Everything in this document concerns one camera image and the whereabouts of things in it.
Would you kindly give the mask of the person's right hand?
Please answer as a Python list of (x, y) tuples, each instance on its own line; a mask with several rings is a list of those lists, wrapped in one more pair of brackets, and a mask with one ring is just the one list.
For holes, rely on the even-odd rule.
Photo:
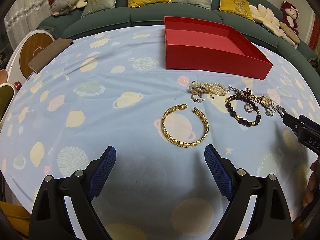
[(310, 204), (313, 201), (315, 190), (319, 187), (319, 180), (317, 179), (317, 176), (316, 176), (317, 166), (318, 166), (318, 160), (314, 161), (310, 166), (310, 170), (312, 171), (312, 174), (309, 178), (309, 181), (306, 187), (305, 196), (303, 198), (304, 207), (307, 207), (308, 204)]

